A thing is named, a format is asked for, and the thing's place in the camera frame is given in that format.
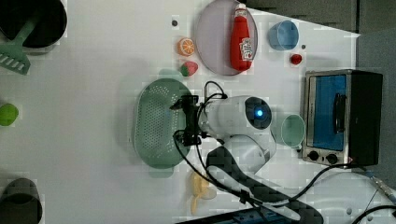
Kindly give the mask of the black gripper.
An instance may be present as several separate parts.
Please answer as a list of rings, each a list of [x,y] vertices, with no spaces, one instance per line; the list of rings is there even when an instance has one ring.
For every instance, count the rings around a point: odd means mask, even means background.
[[[177,134],[177,141],[184,147],[201,144],[199,135],[202,133],[198,125],[199,97],[197,95],[182,95],[171,107],[171,110],[181,109],[185,115],[185,128]]]

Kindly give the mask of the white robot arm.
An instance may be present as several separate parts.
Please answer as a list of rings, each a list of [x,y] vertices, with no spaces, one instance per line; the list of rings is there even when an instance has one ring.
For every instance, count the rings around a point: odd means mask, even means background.
[[[287,208],[299,216],[296,224],[324,224],[318,209],[256,176],[276,153],[272,110],[262,98],[215,93],[200,104],[196,95],[183,95],[170,108],[185,114],[186,127],[173,134],[178,147],[197,147],[207,136],[221,142],[203,160],[210,183],[257,210]]]

